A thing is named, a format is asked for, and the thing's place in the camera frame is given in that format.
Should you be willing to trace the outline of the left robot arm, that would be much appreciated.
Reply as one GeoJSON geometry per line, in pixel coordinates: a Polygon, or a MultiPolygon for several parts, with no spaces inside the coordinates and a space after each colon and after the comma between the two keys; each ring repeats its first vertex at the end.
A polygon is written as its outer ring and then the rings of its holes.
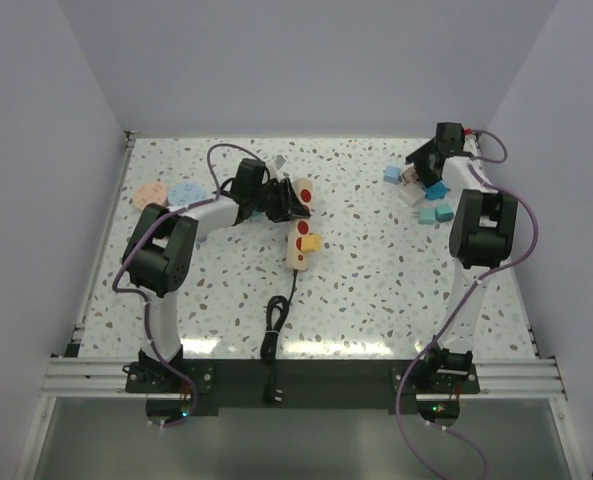
{"type": "Polygon", "coordinates": [[[152,363],[147,378],[159,391],[176,390],[186,373],[177,292],[189,273],[196,241],[263,213],[273,223],[289,225],[286,266],[293,274],[303,272],[308,254],[321,247],[320,236],[311,230],[313,194],[311,180],[278,178],[264,161],[245,158],[213,197],[173,209],[157,203],[143,209],[119,273],[129,277],[128,292],[145,303],[139,361],[152,363]]]}

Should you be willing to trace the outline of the pink round socket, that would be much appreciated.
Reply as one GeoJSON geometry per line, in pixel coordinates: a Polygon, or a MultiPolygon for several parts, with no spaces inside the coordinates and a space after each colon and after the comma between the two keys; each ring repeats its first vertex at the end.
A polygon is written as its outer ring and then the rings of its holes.
{"type": "Polygon", "coordinates": [[[159,181],[151,181],[138,186],[133,194],[131,203],[138,210],[143,211],[149,204],[166,206],[168,201],[168,186],[159,181]]]}

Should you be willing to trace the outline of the blue square adapter plug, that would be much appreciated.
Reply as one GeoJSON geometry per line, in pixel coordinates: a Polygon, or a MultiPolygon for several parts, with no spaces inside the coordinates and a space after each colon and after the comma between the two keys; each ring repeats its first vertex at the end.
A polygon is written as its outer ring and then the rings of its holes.
{"type": "Polygon", "coordinates": [[[438,181],[434,185],[424,188],[425,199],[428,201],[442,200],[449,191],[449,187],[443,181],[438,181]]]}

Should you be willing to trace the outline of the pink square adapter plug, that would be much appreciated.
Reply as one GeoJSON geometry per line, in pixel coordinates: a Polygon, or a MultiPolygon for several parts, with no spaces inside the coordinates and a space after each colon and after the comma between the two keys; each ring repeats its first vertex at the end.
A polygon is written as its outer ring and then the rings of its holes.
{"type": "Polygon", "coordinates": [[[435,209],[422,207],[418,210],[418,222],[422,225],[432,225],[437,222],[435,209]]]}

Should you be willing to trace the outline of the beige power strip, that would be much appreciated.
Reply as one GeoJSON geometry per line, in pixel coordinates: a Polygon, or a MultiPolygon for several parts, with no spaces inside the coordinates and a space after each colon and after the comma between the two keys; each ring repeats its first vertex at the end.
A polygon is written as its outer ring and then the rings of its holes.
{"type": "MultiPolygon", "coordinates": [[[[311,212],[313,200],[313,183],[306,178],[299,178],[293,183],[298,199],[311,212]]],[[[300,251],[298,242],[303,235],[315,234],[311,230],[310,219],[298,219],[290,222],[287,237],[287,268],[294,271],[305,271],[308,268],[307,257],[309,254],[300,251]]]]}

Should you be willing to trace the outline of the teal cube plug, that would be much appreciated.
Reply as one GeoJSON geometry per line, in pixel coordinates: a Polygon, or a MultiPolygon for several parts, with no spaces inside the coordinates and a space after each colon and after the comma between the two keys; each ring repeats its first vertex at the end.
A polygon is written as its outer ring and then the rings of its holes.
{"type": "Polygon", "coordinates": [[[448,203],[439,204],[434,209],[435,219],[439,223],[445,223],[451,221],[454,216],[454,210],[448,203]]]}

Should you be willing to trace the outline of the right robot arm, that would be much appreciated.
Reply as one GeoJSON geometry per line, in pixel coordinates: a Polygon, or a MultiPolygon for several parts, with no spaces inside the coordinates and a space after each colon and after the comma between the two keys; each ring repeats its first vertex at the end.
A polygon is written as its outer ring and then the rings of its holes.
{"type": "Polygon", "coordinates": [[[433,138],[406,157],[424,187],[444,180],[460,190],[448,239],[454,276],[445,323],[409,374],[416,389],[435,393],[470,374],[489,275],[511,255],[518,209],[518,200],[495,188],[480,159],[465,150],[468,135],[460,123],[440,122],[433,138]]]}

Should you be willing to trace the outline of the white adapter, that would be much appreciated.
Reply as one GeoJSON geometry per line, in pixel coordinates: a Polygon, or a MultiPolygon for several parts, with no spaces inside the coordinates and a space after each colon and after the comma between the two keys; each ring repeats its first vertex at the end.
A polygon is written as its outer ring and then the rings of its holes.
{"type": "Polygon", "coordinates": [[[425,191],[416,183],[406,183],[398,191],[399,198],[409,207],[414,207],[425,198],[425,191]]]}

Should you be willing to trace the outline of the tan cube plug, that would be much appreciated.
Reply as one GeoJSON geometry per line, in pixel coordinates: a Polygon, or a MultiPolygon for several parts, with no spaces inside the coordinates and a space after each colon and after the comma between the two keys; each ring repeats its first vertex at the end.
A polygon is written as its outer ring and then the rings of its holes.
{"type": "Polygon", "coordinates": [[[408,184],[408,183],[418,184],[420,181],[418,173],[414,167],[410,167],[402,173],[402,180],[405,184],[408,184]]]}

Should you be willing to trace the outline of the yellow cube plug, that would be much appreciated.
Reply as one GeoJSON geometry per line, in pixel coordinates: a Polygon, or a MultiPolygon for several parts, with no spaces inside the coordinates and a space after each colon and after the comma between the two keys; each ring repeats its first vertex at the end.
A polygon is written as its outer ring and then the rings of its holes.
{"type": "Polygon", "coordinates": [[[303,235],[298,242],[301,252],[309,254],[318,252],[322,247],[322,237],[318,234],[303,235]]]}

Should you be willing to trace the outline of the light blue round socket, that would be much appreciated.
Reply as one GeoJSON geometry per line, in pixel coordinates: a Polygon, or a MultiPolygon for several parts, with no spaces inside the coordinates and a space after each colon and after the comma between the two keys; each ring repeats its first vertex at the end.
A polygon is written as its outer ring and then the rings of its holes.
{"type": "Polygon", "coordinates": [[[168,205],[171,207],[182,207],[205,200],[207,192],[194,182],[182,182],[172,186],[167,195],[168,205]]]}

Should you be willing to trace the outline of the light blue cube plug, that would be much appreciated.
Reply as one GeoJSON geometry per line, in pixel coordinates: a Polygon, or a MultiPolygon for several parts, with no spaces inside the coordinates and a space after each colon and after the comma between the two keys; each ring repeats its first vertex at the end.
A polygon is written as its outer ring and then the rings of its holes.
{"type": "Polygon", "coordinates": [[[402,182],[402,170],[398,166],[389,165],[384,170],[383,181],[390,184],[402,182]]]}

